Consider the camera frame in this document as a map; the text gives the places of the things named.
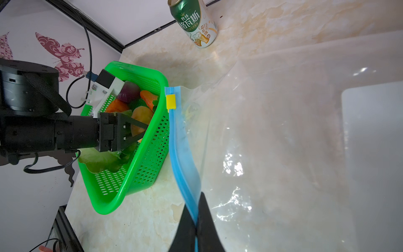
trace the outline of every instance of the white wall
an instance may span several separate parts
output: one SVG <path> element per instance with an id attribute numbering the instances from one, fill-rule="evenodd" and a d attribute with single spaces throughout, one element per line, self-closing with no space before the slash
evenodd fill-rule
<path id="1" fill-rule="evenodd" d="M 35 32 L 53 38 L 60 44 L 71 43 L 82 57 L 75 62 L 89 70 L 87 39 L 82 27 L 65 17 L 42 0 L 12 0 L 0 12 L 0 36 L 8 33 L 8 44 L 13 59 L 56 66 L 59 59 L 38 42 Z M 90 34 L 93 54 L 93 72 L 99 73 L 110 61 L 119 60 L 120 53 Z M 76 77 L 60 82 L 59 92 L 65 96 L 68 85 Z M 72 105 L 81 104 L 88 79 L 75 83 L 70 91 Z M 81 110 L 73 110 L 79 115 Z M 27 174 L 25 165 L 33 158 L 21 160 L 18 165 L 0 166 L 0 251 L 29 251 L 46 240 L 59 206 L 67 204 L 72 188 L 64 170 L 44 174 Z M 59 165 L 52 157 L 40 157 L 34 169 Z M 78 172 L 78 165 L 73 168 Z"/>
<path id="2" fill-rule="evenodd" d="M 168 0 L 66 0 L 121 44 L 161 27 L 174 18 Z"/>

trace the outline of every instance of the table surface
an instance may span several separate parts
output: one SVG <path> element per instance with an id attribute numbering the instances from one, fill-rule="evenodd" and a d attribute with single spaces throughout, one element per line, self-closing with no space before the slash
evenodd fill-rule
<path id="1" fill-rule="evenodd" d="M 126 48 L 120 61 L 194 88 L 216 83 L 245 56 L 403 29 L 402 9 L 398 0 L 221 0 L 208 8 L 218 26 L 209 47 L 196 48 L 173 24 Z M 167 156 L 154 185 L 109 215 L 94 211 L 78 174 L 66 215 L 86 252 L 167 251 L 183 206 Z"/>

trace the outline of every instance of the can label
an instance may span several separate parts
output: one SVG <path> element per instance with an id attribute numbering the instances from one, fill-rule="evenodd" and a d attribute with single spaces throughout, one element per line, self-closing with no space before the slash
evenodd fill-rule
<path id="1" fill-rule="evenodd" d="M 217 36 L 217 26 L 203 0 L 168 0 L 172 16 L 199 48 L 209 46 Z"/>

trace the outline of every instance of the purple onion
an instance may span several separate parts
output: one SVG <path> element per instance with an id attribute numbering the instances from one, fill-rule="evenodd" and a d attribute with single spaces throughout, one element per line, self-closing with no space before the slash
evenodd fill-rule
<path id="1" fill-rule="evenodd" d="M 140 99 L 140 88 L 133 82 L 125 81 L 117 98 L 125 103 L 137 101 Z"/>

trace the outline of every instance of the basket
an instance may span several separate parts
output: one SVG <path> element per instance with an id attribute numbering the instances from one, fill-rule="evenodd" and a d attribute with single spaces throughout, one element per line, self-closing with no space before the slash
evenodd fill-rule
<path id="1" fill-rule="evenodd" d="M 133 152 L 133 159 L 118 172 L 104 170 L 92 174 L 85 164 L 79 162 L 88 196 L 95 211 L 107 215 L 122 203 L 123 198 L 146 188 L 155 181 L 168 153 L 169 122 L 164 88 L 168 87 L 165 76 L 153 69 L 113 61 L 105 70 L 123 81 L 136 83 L 141 90 L 160 95 L 159 104 L 141 144 Z M 100 112 L 115 99 L 109 96 Z M 81 115 L 90 115 L 92 106 L 85 105 Z"/>

